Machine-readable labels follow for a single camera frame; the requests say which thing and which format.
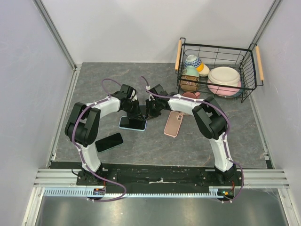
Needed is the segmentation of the pink phone case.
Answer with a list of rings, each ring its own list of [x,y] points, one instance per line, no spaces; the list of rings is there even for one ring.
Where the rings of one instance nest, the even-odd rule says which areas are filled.
[[[164,134],[170,137],[177,137],[182,120],[183,114],[171,111],[164,128]]]

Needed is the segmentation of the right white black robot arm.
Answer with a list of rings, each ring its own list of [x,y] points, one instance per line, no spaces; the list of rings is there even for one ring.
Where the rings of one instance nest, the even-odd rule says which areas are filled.
[[[182,112],[194,116],[201,134],[209,139],[215,159],[216,182],[227,185],[232,180],[232,158],[229,152],[227,135],[230,122],[221,107],[213,97],[193,99],[180,94],[174,96],[159,96],[150,94],[146,99],[146,114],[158,117],[162,110]]]

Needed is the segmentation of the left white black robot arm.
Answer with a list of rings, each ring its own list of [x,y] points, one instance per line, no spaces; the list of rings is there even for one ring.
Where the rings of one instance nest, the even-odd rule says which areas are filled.
[[[65,126],[65,134],[76,146],[82,167],[89,171],[87,180],[93,185],[99,185],[103,181],[103,173],[98,171],[101,161],[95,146],[100,119],[119,111],[126,112],[128,118],[138,119],[142,116],[137,98],[120,100],[106,97],[93,103],[75,103]]]

